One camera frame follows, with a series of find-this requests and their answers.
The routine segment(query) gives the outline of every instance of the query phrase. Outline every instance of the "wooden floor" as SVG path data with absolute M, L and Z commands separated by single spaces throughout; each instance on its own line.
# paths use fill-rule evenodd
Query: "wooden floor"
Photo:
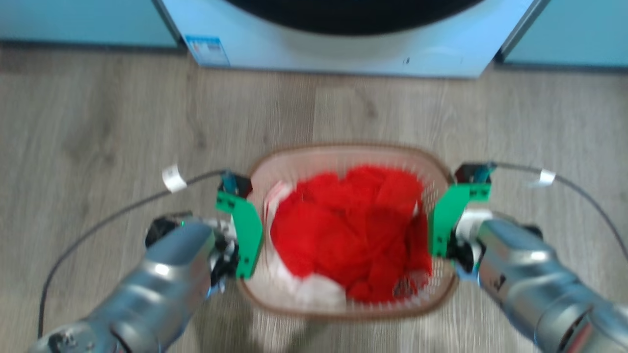
M 173 55 L 0 52 L 0 328 L 3 351 L 35 340 L 37 306 L 57 256 L 88 226 L 185 177 L 246 172 L 275 148 L 388 141 L 468 160 L 542 166 L 585 187 L 628 234 L 628 76 L 512 72 L 418 80 L 198 68 Z M 564 262 L 628 302 L 628 264 L 592 208 L 534 175 L 497 171 L 491 207 L 535 222 Z M 134 211 L 59 270 L 46 330 L 85 315 L 144 253 L 157 215 L 214 215 L 217 182 Z M 447 305 L 398 322 L 280 318 L 237 289 L 213 297 L 173 352 L 530 352 L 497 307 L 464 283 Z

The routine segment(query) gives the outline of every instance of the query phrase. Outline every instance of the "plastic laundry basket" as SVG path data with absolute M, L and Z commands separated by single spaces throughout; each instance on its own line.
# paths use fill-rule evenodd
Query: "plastic laundry basket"
M 340 176 L 353 166 L 370 164 L 400 168 L 415 173 L 425 190 L 422 195 L 425 212 L 444 194 L 452 181 L 448 169 L 431 154 L 416 148 L 370 144 L 329 144 L 278 151 L 261 159 L 251 171 L 253 192 L 249 200 L 262 219 L 264 197 L 278 181 L 295 183 L 324 171 Z M 421 315 L 438 307 L 455 290 L 458 278 L 449 261 L 433 259 L 433 273 L 428 284 L 412 297 L 391 303 L 365 304 L 349 301 L 343 307 L 297 303 L 280 286 L 273 285 L 268 259 L 275 256 L 270 241 L 270 227 L 264 224 L 264 245 L 257 267 L 248 280 L 240 280 L 241 291 L 264 310 L 306 318 L 395 318 Z

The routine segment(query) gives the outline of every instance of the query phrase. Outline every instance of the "white washing machine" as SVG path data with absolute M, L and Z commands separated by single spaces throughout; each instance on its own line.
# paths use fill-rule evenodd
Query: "white washing machine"
M 478 77 L 533 0 L 162 0 L 196 61 Z

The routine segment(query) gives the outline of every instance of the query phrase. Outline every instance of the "light blue cabinet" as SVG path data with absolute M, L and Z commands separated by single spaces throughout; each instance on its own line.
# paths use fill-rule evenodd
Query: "light blue cabinet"
M 151 0 L 0 0 L 0 40 L 177 46 Z
M 504 62 L 628 67 L 628 0 L 549 0 Z

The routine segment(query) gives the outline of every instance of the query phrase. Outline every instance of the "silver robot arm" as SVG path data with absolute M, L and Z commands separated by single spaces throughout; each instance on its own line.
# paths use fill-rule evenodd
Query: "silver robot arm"
M 45 335 L 28 352 L 164 352 L 216 285 L 214 230 L 191 221 L 171 231 L 92 313 Z
M 540 232 L 488 211 L 456 229 L 473 252 L 473 277 L 543 352 L 628 352 L 628 309 L 584 285 Z

